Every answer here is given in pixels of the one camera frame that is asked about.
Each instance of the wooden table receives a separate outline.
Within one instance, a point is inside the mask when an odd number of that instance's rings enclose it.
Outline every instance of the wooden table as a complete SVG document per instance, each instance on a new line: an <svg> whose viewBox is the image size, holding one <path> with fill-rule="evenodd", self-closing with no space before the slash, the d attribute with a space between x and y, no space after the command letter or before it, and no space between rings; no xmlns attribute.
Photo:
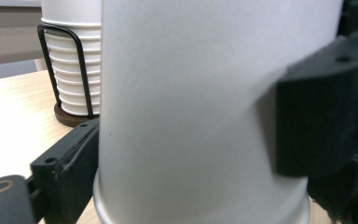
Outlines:
<svg viewBox="0 0 358 224"><path fill-rule="evenodd" d="M47 71L0 79L0 176L24 175L29 164L72 128L54 115L55 98ZM101 223L92 200L78 223ZM311 203L310 224L330 224Z"/></svg>

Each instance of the white paper cup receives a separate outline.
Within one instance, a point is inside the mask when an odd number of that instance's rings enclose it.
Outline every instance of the white paper cup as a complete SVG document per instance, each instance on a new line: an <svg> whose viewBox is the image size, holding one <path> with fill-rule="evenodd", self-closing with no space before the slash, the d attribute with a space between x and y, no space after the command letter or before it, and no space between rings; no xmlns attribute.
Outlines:
<svg viewBox="0 0 358 224"><path fill-rule="evenodd" d="M82 82L70 82L59 79L58 77L55 78L57 80L57 85L60 87L61 90L66 92L84 94L84 87ZM89 92L101 92L101 82L89 82Z"/></svg>
<svg viewBox="0 0 358 224"><path fill-rule="evenodd" d="M101 27L63 27L73 31L79 38L101 38Z"/></svg>
<svg viewBox="0 0 358 224"><path fill-rule="evenodd" d="M300 223L275 82L336 38L342 1L211 2L103 2L102 223Z"/></svg>
<svg viewBox="0 0 358 224"><path fill-rule="evenodd" d="M62 49L76 49L74 40L68 36L45 34L48 44L52 47ZM101 50L100 36L80 36L83 50L97 49Z"/></svg>
<svg viewBox="0 0 358 224"><path fill-rule="evenodd" d="M84 48L84 42L82 41L82 47L83 47L83 52L101 52L101 49L90 49L90 48ZM54 45L50 45L48 43L48 48L49 49L55 49L57 51L63 51L63 52L75 52L77 53L77 49L76 49L76 45L74 44L73 46L64 46L64 45L60 45L57 47L57 46L54 46Z"/></svg>
<svg viewBox="0 0 358 224"><path fill-rule="evenodd" d="M56 78L59 78L63 81L69 81L69 82L82 82L82 76L81 74L65 74L63 72L60 71L55 71L54 72ZM99 73L94 73L94 74L87 74L87 78L89 80L89 82L99 82L101 81L101 75Z"/></svg>
<svg viewBox="0 0 358 224"><path fill-rule="evenodd" d="M62 101L61 108L66 113L76 116L87 116L89 114L87 107L85 105L72 105ZM100 114L100 105L92 106L92 114L94 115Z"/></svg>
<svg viewBox="0 0 358 224"><path fill-rule="evenodd" d="M56 49L49 49L50 51L50 58L55 61L60 62L71 62L77 63L78 62L78 55L77 51L61 51ZM101 61L101 52L93 51L93 52L83 52L84 59L86 63L99 63Z"/></svg>
<svg viewBox="0 0 358 224"><path fill-rule="evenodd" d="M92 94L90 98L92 104L99 104L101 102L101 97L99 93ZM70 102L73 104L82 104L82 105L86 104L86 97L84 95L67 94L66 92L61 91L60 99L62 101Z"/></svg>
<svg viewBox="0 0 358 224"><path fill-rule="evenodd" d="M78 73L80 74L80 65L79 63L63 63L52 60L52 66L56 70L60 70L66 73ZM87 74L90 73L100 73L101 64L100 63L86 63Z"/></svg>
<svg viewBox="0 0 358 224"><path fill-rule="evenodd" d="M84 97L84 93L75 93L75 92L69 92L69 91L64 91L63 89L60 88L60 86L57 85L57 89L59 93L63 93L65 95L70 95L70 96L76 96L76 97ZM99 96L101 95L100 92L91 92L89 94L91 97L95 97L95 96Z"/></svg>
<svg viewBox="0 0 358 224"><path fill-rule="evenodd" d="M102 0L41 0L44 22L58 25L100 25Z"/></svg>

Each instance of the black wire rack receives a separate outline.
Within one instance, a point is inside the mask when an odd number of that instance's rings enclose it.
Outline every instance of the black wire rack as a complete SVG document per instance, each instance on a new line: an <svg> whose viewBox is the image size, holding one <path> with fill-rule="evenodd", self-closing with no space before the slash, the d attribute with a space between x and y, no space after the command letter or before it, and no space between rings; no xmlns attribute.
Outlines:
<svg viewBox="0 0 358 224"><path fill-rule="evenodd" d="M59 97L60 93L57 88L57 81L54 77L54 70L52 68L51 59L49 57L48 45L47 45L47 41L46 41L46 37L45 37L46 32L52 33L53 35L68 36L74 40L74 42L76 44L76 51L77 51L77 56L78 56L78 61L79 61L79 66L80 66L80 73L81 73L81 78L82 78L83 88L84 88L84 93L85 93L85 99L86 99L86 105L87 105L87 111L88 111L88 119L95 119L96 116L93 114L93 111L92 111L90 87L89 87L89 80L88 80L88 76L87 76L84 51L83 51L83 46L82 46L80 38L72 30L70 30L66 27L62 27L59 25L53 25L53 24L47 24L47 23L40 23L37 26L37 33L39 36L40 45L43 50L43 55L45 57L46 66L48 68L48 75L50 77L51 85L52 85L52 88L54 91L54 96L57 101L56 106L58 108L61 108L62 101Z"/></svg>

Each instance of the stack of paper cups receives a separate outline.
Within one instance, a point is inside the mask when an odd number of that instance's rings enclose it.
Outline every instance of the stack of paper cups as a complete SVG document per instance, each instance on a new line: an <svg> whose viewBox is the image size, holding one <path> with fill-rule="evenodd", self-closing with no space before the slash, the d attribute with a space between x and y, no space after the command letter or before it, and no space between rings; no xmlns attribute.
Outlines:
<svg viewBox="0 0 358 224"><path fill-rule="evenodd" d="M42 22L73 31L80 39L89 80L94 115L100 113L101 16L102 0L42 0ZM72 115L87 116L88 109L76 44L70 37L46 34L62 109Z"/></svg>

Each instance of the screw hole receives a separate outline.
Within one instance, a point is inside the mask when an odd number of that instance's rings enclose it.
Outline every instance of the screw hole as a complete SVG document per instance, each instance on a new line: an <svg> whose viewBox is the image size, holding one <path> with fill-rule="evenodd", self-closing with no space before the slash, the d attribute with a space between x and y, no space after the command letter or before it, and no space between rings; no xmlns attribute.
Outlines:
<svg viewBox="0 0 358 224"><path fill-rule="evenodd" d="M53 163L55 162L57 159L55 158L48 158L47 160L45 160L45 163L49 164L49 163Z"/></svg>
<svg viewBox="0 0 358 224"><path fill-rule="evenodd" d="M1 180L0 181L0 193L10 189L13 187L14 181L13 180Z"/></svg>
<svg viewBox="0 0 358 224"><path fill-rule="evenodd" d="M339 63L349 63L351 61L351 57L348 55L338 56L336 61Z"/></svg>

